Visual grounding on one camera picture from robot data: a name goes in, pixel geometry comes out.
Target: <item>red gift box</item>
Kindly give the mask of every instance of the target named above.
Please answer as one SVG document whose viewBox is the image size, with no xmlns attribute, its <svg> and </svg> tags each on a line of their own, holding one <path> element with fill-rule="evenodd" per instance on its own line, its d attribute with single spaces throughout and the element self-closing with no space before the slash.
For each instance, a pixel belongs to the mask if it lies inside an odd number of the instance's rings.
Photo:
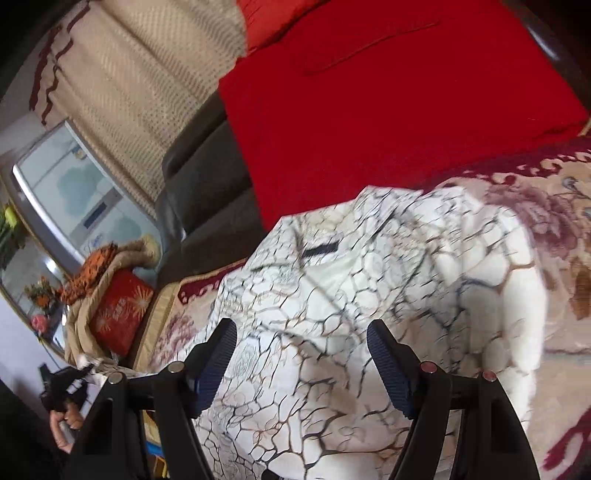
<svg viewBox="0 0 591 480">
<path fill-rule="evenodd" d="M 117 355 L 127 355 L 152 295 L 154 290 L 130 270 L 118 270 L 90 325 L 99 344 Z"/>
</svg>

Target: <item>person's hand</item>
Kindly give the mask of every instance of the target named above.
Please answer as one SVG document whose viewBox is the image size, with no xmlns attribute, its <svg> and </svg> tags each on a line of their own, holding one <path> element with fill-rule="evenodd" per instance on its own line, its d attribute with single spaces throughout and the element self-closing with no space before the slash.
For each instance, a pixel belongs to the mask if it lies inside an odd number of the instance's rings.
<svg viewBox="0 0 591 480">
<path fill-rule="evenodd" d="M 64 413 L 62 411 L 51 410 L 49 412 L 49 420 L 52 422 L 59 423 L 64 419 Z"/>
</svg>

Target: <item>beige curtain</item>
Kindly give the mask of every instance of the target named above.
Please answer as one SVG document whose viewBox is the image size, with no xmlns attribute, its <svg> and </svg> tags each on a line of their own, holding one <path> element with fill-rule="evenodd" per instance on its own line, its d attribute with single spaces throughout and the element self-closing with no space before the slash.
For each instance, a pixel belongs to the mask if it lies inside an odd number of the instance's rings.
<svg viewBox="0 0 591 480">
<path fill-rule="evenodd" d="M 50 31 L 30 107 L 71 118 L 154 215 L 165 152 L 244 51 L 235 0 L 84 1 Z"/>
</svg>

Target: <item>ribbed rubber pad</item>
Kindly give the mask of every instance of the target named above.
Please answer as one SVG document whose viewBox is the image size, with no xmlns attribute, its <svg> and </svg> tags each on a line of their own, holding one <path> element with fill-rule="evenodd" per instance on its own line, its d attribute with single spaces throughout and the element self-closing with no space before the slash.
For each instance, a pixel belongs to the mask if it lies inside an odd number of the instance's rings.
<svg viewBox="0 0 591 480">
<path fill-rule="evenodd" d="M 228 327 L 215 349 L 205 369 L 196 384 L 197 408 L 202 412 L 212 405 L 217 389 L 222 382 L 226 368 L 230 363 L 234 349 L 236 348 L 236 339 L 238 337 L 236 325 L 234 322 Z"/>
<path fill-rule="evenodd" d="M 414 418 L 413 402 L 411 398 L 410 382 L 400 370 L 396 359 L 388 352 L 388 348 L 373 324 L 367 330 L 368 348 L 374 359 L 379 376 L 382 378 L 386 392 L 392 405 L 400 410 L 408 419 Z"/>
</svg>

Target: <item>silver bolt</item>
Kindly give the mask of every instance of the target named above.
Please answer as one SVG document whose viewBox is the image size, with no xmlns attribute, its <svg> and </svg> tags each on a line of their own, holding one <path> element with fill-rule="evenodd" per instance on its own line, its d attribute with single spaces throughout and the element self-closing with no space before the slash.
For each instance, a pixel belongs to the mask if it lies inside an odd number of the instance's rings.
<svg viewBox="0 0 591 480">
<path fill-rule="evenodd" d="M 433 374 L 437 371 L 437 365 L 433 362 L 423 362 L 421 363 L 421 370 L 426 374 Z"/>
<path fill-rule="evenodd" d="M 123 374 L 121 372 L 114 372 L 109 375 L 108 380 L 111 385 L 115 385 L 123 380 Z"/>
<path fill-rule="evenodd" d="M 176 361 L 176 362 L 172 362 L 168 366 L 168 371 L 172 374 L 177 374 L 179 372 L 182 372 L 183 368 L 184 368 L 184 363 L 180 362 L 180 361 Z"/>
<path fill-rule="evenodd" d="M 486 370 L 482 373 L 482 378 L 484 378 L 487 382 L 494 382 L 496 381 L 496 373 L 491 370 Z"/>
</svg>

